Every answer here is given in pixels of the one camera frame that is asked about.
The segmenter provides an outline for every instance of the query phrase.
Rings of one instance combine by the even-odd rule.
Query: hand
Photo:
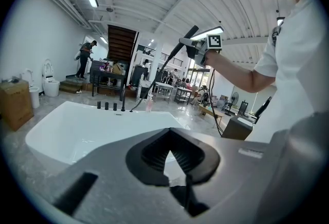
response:
[[[216,60],[216,55],[218,55],[218,52],[213,50],[213,49],[210,49],[206,52],[205,56],[206,56],[206,61],[205,61],[205,65],[208,65],[208,66],[212,66],[214,61]]]

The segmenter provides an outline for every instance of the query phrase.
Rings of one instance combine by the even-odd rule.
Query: cardboard box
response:
[[[122,74],[122,67],[120,66],[119,63],[116,63],[113,65],[113,70],[112,70],[113,73],[115,74]]]
[[[0,111],[2,118],[14,131],[33,117],[28,82],[0,83]]]

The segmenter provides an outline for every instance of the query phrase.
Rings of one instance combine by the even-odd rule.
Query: white bathtub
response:
[[[65,102],[42,119],[25,141],[52,174],[95,148],[145,132],[182,125],[168,112],[125,112]]]

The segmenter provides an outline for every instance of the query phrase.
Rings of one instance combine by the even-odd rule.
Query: man in black shirt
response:
[[[97,41],[93,41],[92,43],[87,42],[81,46],[80,68],[76,74],[76,78],[79,78],[82,80],[86,79],[83,75],[84,75],[84,72],[86,69],[88,58],[90,58],[91,61],[93,61],[93,59],[90,57],[90,51],[94,46],[97,46]]]

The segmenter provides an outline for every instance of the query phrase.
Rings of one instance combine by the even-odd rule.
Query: white toilet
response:
[[[30,69],[25,69],[24,72],[21,73],[22,80],[27,81],[29,83],[29,91],[31,95],[32,108],[36,109],[40,106],[39,101],[39,87],[33,85],[33,72]]]
[[[53,68],[50,59],[46,59],[43,65],[43,91],[46,96],[56,97],[60,90],[60,82],[53,77]]]

